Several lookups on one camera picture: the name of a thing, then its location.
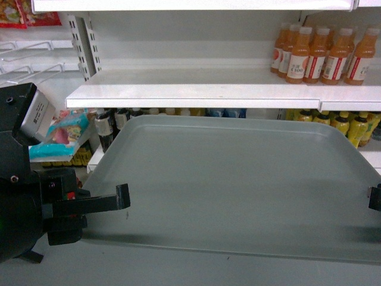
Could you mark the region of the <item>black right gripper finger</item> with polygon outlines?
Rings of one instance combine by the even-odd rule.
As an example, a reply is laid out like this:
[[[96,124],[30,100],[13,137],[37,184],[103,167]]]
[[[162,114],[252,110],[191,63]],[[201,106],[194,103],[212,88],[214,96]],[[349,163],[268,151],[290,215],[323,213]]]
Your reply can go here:
[[[368,207],[370,209],[381,211],[381,185],[378,184],[377,187],[368,187],[367,197],[369,199]]]

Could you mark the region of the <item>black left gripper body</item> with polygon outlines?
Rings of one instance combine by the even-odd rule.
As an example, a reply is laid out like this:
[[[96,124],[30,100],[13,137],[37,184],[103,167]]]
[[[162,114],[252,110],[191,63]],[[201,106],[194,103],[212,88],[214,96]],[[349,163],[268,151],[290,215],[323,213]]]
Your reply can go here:
[[[81,240],[87,227],[84,214],[75,202],[88,198],[88,191],[78,188],[74,169],[47,169],[38,172],[41,190],[43,231],[49,245],[72,244]]]

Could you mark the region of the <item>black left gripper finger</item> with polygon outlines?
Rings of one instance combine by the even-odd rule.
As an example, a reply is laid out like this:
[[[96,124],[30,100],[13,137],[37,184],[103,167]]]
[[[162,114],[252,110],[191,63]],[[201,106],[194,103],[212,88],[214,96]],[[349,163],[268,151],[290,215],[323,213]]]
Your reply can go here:
[[[115,187],[115,195],[58,201],[53,204],[53,217],[116,211],[128,207],[130,207],[129,186],[121,184]]]

